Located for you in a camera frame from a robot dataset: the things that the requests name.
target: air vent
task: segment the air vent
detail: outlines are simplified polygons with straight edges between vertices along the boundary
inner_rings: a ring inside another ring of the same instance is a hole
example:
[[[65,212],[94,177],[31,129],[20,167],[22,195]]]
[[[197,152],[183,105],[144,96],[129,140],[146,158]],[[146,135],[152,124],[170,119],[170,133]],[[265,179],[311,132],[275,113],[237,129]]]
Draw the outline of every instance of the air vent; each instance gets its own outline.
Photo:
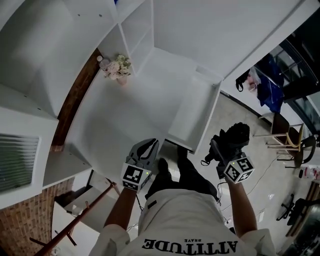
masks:
[[[0,193],[31,184],[38,142],[0,133]]]

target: black pants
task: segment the black pants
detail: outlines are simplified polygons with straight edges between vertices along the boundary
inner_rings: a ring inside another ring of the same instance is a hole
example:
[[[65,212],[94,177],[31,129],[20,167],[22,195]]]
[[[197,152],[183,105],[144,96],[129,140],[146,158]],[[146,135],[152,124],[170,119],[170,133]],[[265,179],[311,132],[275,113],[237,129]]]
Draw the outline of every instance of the black pants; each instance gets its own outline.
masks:
[[[193,190],[202,194],[212,195],[218,201],[217,190],[210,181],[202,177],[192,162],[187,157],[180,157],[178,159],[178,168],[180,171],[179,182],[173,181],[169,170],[162,170],[155,177],[145,198],[148,199],[154,193],[167,189],[184,189]]]

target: small vase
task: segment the small vase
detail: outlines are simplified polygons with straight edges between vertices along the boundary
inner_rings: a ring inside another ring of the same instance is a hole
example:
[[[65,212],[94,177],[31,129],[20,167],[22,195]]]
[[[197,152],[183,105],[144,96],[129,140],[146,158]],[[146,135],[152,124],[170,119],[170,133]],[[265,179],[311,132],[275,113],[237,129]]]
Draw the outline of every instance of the small vase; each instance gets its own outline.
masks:
[[[128,80],[127,76],[123,76],[123,77],[120,77],[120,78],[116,79],[118,84],[121,85],[121,86],[125,86],[127,84],[127,80]]]

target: shoe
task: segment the shoe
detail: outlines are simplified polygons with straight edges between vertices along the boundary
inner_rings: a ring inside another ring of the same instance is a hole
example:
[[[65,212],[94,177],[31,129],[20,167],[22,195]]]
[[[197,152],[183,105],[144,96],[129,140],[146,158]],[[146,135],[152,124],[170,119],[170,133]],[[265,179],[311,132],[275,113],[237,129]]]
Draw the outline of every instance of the shoe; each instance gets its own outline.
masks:
[[[178,158],[188,158],[188,150],[182,146],[177,148]]]
[[[167,173],[169,172],[168,163],[164,158],[160,158],[158,162],[159,173]]]

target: flower arrangement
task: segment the flower arrangement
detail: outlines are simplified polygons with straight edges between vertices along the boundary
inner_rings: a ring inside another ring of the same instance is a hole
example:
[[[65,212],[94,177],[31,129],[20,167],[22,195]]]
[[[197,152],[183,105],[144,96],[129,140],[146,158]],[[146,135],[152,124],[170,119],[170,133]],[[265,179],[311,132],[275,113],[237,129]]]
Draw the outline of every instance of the flower arrangement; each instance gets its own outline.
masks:
[[[126,82],[127,76],[131,75],[129,72],[130,66],[131,62],[129,58],[122,54],[119,54],[115,60],[111,61],[107,65],[104,72],[106,74],[106,77],[110,78],[111,80],[117,80],[119,82],[119,80],[123,80],[125,78]]]

